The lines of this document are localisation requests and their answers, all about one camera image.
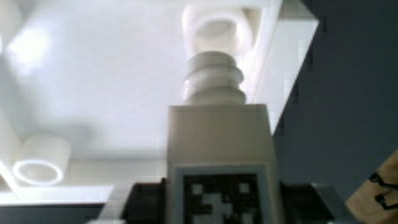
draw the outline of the plastic part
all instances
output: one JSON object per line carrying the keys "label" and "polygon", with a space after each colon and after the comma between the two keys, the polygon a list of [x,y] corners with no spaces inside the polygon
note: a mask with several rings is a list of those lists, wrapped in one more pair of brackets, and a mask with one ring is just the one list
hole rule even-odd
{"label": "plastic part", "polygon": [[65,140],[47,134],[28,136],[12,167],[15,178],[31,185],[56,184],[63,179],[70,147]]}
{"label": "plastic part", "polygon": [[246,167],[262,167],[269,198],[269,223],[282,223],[282,207],[275,152],[264,105],[191,105],[168,109],[166,179],[170,181],[168,223],[177,224],[182,185],[181,172],[239,174]]}
{"label": "plastic part", "polygon": [[245,93],[237,84],[243,80],[232,57],[221,52],[204,52],[188,61],[184,79],[184,103],[243,104]]}
{"label": "plastic part", "polygon": [[243,9],[188,5],[182,11],[188,55],[220,51],[239,57],[252,47],[252,29]]}

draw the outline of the ribbed cylinder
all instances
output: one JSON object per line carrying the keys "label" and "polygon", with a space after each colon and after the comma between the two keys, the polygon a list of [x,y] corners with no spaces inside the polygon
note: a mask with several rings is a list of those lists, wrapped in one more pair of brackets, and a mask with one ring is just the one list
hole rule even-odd
{"label": "ribbed cylinder", "polygon": [[188,61],[184,104],[245,104],[241,81],[232,57],[216,51],[198,53]]}

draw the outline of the gray wall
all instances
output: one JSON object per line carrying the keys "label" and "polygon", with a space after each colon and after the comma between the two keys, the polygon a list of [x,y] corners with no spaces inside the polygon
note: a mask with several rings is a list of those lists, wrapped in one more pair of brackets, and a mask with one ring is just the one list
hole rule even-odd
{"label": "gray wall", "polygon": [[303,2],[321,24],[273,135],[280,177],[346,198],[398,149],[398,1]]}

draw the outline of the white tube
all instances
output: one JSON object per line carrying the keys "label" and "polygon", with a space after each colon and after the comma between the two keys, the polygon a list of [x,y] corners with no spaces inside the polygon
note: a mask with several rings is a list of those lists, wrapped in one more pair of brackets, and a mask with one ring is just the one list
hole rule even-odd
{"label": "white tube", "polygon": [[47,134],[28,136],[12,174],[19,181],[31,185],[53,185],[63,179],[70,147],[65,140]]}
{"label": "white tube", "polygon": [[234,58],[241,57],[252,48],[252,29],[243,9],[186,6],[182,34],[188,56],[220,51]]}

